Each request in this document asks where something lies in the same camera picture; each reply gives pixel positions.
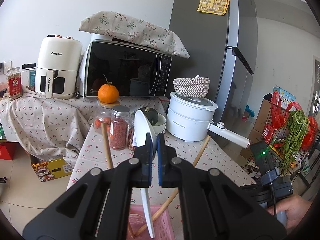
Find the green vegetable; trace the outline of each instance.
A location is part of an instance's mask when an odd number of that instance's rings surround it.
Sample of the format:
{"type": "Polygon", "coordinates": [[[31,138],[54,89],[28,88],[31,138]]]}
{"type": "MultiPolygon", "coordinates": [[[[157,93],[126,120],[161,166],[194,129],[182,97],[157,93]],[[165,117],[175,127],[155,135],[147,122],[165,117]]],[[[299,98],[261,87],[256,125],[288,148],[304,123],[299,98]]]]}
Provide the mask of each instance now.
{"type": "Polygon", "coordinates": [[[289,134],[282,146],[284,160],[279,167],[282,173],[290,166],[290,163],[295,160],[301,148],[302,141],[308,133],[309,125],[310,121],[302,110],[290,112],[287,120],[289,134]]]}
{"type": "Polygon", "coordinates": [[[156,125],[156,123],[158,122],[159,116],[158,116],[158,112],[155,109],[151,107],[142,107],[139,110],[143,112],[143,114],[146,116],[146,118],[149,120],[152,126],[156,125]]]}

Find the power cord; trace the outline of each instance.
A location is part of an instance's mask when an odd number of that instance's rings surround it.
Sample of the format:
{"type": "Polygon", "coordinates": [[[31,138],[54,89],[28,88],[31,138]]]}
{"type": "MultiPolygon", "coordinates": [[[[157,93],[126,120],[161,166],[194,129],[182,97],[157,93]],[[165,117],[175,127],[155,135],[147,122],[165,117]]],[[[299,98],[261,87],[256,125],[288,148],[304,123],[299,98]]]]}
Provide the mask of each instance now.
{"type": "Polygon", "coordinates": [[[276,195],[275,195],[275,190],[272,184],[270,184],[270,190],[272,192],[272,198],[273,198],[273,216],[276,218],[277,217],[276,195]]]}

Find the gray refrigerator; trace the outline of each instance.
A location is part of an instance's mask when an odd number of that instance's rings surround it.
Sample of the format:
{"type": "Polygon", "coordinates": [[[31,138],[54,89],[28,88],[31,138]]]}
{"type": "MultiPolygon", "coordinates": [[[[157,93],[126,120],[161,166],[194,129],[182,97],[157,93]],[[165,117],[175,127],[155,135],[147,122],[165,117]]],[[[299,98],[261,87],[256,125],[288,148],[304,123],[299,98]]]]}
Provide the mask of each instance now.
{"type": "Polygon", "coordinates": [[[256,64],[255,3],[230,0],[223,16],[197,11],[199,3],[200,0],[174,0],[169,29],[179,36],[190,58],[172,59],[167,96],[174,91],[174,78],[210,78],[206,98],[218,105],[213,120],[234,130],[248,102],[256,64]]]}

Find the rope basket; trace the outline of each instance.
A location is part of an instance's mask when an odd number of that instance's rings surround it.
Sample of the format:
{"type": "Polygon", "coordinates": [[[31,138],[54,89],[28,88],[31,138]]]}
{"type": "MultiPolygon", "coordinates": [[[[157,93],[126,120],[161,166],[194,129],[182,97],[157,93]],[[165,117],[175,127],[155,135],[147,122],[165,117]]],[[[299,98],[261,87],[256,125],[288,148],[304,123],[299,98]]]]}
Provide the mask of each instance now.
{"type": "Polygon", "coordinates": [[[196,76],[195,78],[175,78],[174,90],[178,95],[188,98],[204,98],[210,85],[210,79],[196,76]]]}

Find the wooden chopstick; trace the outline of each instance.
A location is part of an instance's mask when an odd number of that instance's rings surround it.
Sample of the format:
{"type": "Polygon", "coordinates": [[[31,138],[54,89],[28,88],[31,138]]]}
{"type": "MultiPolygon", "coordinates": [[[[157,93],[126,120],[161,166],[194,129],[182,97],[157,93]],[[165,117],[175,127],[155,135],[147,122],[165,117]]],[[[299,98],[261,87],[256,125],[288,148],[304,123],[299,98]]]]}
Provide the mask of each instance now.
{"type": "MultiPolygon", "coordinates": [[[[202,145],[198,155],[196,156],[195,160],[193,161],[192,165],[195,167],[198,163],[198,161],[200,160],[200,157],[202,155],[202,153],[204,152],[205,148],[207,147],[207,144],[210,140],[210,136],[207,135],[207,138],[205,139],[204,144],[202,145]]],[[[170,203],[172,202],[172,200],[174,200],[174,198],[176,197],[176,195],[178,194],[178,189],[176,188],[173,193],[171,194],[171,196],[164,202],[164,204],[161,206],[161,208],[159,208],[157,210],[157,212],[152,216],[152,222],[154,222],[166,209],[167,207],[170,205],[170,203]]],[[[147,229],[147,224],[144,224],[141,228],[139,228],[139,230],[137,232],[134,233],[135,236],[140,235],[144,230],[147,229]]]]}
{"type": "MultiPolygon", "coordinates": [[[[101,123],[101,130],[102,130],[104,149],[106,151],[106,156],[107,156],[108,168],[113,169],[113,162],[112,162],[109,139],[108,139],[108,132],[107,132],[107,123],[105,123],[105,122],[101,123]]],[[[128,232],[129,232],[130,236],[132,237],[132,239],[135,239],[134,232],[132,230],[132,227],[130,225],[129,220],[128,220],[128,232]]]]}

